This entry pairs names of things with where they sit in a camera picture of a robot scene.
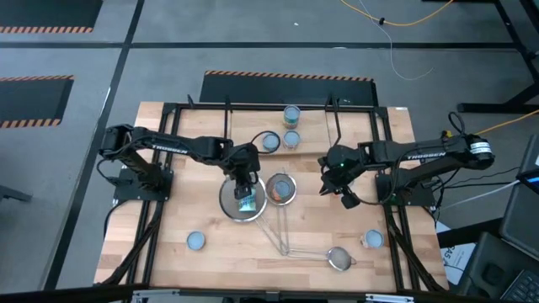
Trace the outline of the chicken soup can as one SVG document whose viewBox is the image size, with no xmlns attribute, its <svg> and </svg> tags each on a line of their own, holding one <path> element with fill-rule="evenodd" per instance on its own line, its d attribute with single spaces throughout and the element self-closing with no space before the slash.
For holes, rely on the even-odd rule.
<svg viewBox="0 0 539 303">
<path fill-rule="evenodd" d="M 301 111 L 295 105 L 288 105 L 283 110 L 283 124 L 287 129 L 295 129 L 298 126 Z"/>
</svg>

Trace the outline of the small metal mesh strainer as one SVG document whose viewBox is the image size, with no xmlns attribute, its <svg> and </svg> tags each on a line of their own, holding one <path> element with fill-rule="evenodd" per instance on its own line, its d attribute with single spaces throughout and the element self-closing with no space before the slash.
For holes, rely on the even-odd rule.
<svg viewBox="0 0 539 303">
<path fill-rule="evenodd" d="M 324 252 L 289 248 L 286 256 L 289 258 L 327 261 L 332 268 L 340 272 L 347 271 L 357 264 L 357 261 L 342 247 L 331 247 Z"/>
</svg>

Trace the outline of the white paper sheet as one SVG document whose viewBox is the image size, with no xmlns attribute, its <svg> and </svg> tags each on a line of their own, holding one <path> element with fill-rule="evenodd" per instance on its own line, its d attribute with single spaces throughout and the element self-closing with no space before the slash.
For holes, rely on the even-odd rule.
<svg viewBox="0 0 539 303">
<path fill-rule="evenodd" d="M 472 253 L 477 246 L 475 242 L 460 244 L 451 247 L 442 247 L 440 235 L 451 228 L 441 222 L 435 223 L 435 230 L 441 244 L 440 253 L 444 264 L 446 278 L 450 285 L 457 286 L 464 274 L 464 270 L 472 257 Z"/>
</svg>

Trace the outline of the diced tomatoes can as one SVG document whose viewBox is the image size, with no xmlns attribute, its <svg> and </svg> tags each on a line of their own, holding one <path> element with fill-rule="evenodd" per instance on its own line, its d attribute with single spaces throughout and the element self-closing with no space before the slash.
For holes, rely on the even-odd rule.
<svg viewBox="0 0 539 303">
<path fill-rule="evenodd" d="M 286 149 L 295 150 L 301 142 L 300 135 L 294 130 L 288 130 L 283 135 L 283 144 Z"/>
</svg>

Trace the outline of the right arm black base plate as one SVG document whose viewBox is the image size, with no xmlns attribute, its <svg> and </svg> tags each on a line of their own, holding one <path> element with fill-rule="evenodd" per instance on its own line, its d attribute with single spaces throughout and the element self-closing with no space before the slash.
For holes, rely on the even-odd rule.
<svg viewBox="0 0 539 303">
<path fill-rule="evenodd" d="M 377 174 L 375 176 L 376 192 L 380 202 L 391 206 L 433 206 L 435 198 L 430 188 L 426 188 L 422 183 L 414 185 L 412 188 L 395 189 L 391 193 L 392 178 L 388 174 Z"/>
</svg>

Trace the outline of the black case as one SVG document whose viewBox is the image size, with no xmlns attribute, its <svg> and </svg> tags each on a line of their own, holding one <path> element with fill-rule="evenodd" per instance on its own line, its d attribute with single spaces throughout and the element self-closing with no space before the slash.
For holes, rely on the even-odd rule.
<svg viewBox="0 0 539 303">
<path fill-rule="evenodd" d="M 522 270 L 539 276 L 539 261 L 484 232 L 464 270 L 457 293 L 501 300 L 501 295 Z"/>
</svg>

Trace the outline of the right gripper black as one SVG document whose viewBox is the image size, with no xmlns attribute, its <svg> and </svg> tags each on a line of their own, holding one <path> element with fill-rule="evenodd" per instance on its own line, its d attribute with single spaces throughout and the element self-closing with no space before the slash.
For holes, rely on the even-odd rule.
<svg viewBox="0 0 539 303">
<path fill-rule="evenodd" d="M 364 156 L 359 149 L 335 145 L 329 148 L 327 154 L 318 158 L 321 167 L 323 185 L 320 195 L 342 194 L 342 187 L 347 186 L 364 172 Z"/>
</svg>

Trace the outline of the orange fruit can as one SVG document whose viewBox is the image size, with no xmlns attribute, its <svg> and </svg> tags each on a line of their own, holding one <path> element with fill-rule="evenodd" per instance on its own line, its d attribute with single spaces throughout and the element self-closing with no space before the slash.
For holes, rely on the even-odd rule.
<svg viewBox="0 0 539 303">
<path fill-rule="evenodd" d="M 274 182 L 270 193 L 274 201 L 286 201 L 292 194 L 292 187 L 287 181 L 278 180 Z"/>
</svg>

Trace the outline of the short teal tuna can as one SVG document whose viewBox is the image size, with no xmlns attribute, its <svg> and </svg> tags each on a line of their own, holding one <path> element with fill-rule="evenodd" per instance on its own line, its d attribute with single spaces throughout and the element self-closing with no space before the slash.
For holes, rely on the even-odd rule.
<svg viewBox="0 0 539 303">
<path fill-rule="evenodd" d="M 263 140 L 263 148 L 266 152 L 275 152 L 280 147 L 280 138 L 274 132 L 267 132 Z"/>
</svg>

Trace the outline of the medium metal mesh strainer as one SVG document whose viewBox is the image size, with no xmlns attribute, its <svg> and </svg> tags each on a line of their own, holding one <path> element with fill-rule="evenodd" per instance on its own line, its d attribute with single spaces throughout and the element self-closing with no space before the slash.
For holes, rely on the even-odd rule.
<svg viewBox="0 0 539 303">
<path fill-rule="evenodd" d="M 274 201 L 271 195 L 271 189 L 275 181 L 283 180 L 287 181 L 292 187 L 292 194 L 286 201 Z M 295 199 L 297 192 L 296 180 L 287 173 L 275 173 L 272 175 L 267 183 L 266 195 L 269 202 L 276 207 L 277 213 L 277 232 L 275 233 L 277 240 L 279 241 L 279 250 L 283 256 L 286 256 L 287 250 L 290 248 L 288 218 L 287 218 L 287 206 Z"/>
</svg>

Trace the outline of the black crossbar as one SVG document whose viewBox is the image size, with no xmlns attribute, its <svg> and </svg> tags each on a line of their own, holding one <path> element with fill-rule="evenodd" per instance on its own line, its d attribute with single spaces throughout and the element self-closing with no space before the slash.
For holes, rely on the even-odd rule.
<svg viewBox="0 0 539 303">
<path fill-rule="evenodd" d="M 110 303 L 159 295 L 281 300 L 355 300 L 376 303 L 539 303 L 539 299 L 503 300 L 450 292 L 398 290 L 396 292 L 327 292 L 290 290 L 150 289 L 146 284 L 104 285 L 0 294 L 0 303 Z"/>
</svg>

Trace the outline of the red and white can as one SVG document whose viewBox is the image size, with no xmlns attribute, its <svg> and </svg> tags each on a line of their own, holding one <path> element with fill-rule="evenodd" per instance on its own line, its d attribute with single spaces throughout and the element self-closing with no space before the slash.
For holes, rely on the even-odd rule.
<svg viewBox="0 0 539 303">
<path fill-rule="evenodd" d="M 366 231 L 360 239 L 361 245 L 365 248 L 381 248 L 384 242 L 384 235 L 375 229 Z"/>
</svg>

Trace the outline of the wooden shelf with black legs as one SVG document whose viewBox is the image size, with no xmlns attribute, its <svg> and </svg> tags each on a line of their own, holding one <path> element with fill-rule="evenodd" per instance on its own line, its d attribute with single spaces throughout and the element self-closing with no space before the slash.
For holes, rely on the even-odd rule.
<svg viewBox="0 0 539 303">
<path fill-rule="evenodd" d="M 324 106 L 301 106 L 295 132 L 299 142 L 294 146 L 285 144 L 285 134 L 289 130 L 285 123 L 285 104 L 234 104 L 229 135 L 235 144 L 251 141 L 263 152 L 265 136 L 276 133 L 280 147 L 272 154 L 284 155 L 321 155 L 334 144 L 339 133 L 336 131 L 334 112 Z"/>
</svg>

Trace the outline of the can with grey lid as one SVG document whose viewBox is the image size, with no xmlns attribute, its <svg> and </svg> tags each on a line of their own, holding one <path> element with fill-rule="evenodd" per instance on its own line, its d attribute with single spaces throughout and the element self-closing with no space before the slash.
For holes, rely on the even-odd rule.
<svg viewBox="0 0 539 303">
<path fill-rule="evenodd" d="M 186 243 L 190 250 L 199 251 L 205 245 L 205 235 L 201 231 L 192 231 L 188 235 Z"/>
</svg>

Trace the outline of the grey furniture foot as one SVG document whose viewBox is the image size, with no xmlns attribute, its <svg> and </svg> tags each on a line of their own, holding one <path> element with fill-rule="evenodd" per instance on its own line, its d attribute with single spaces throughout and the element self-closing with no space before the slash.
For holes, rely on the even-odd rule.
<svg viewBox="0 0 539 303">
<path fill-rule="evenodd" d="M 19 201 L 28 202 L 31 201 L 32 196 L 30 194 L 0 185 L 0 201 L 3 199 L 16 199 Z"/>
</svg>

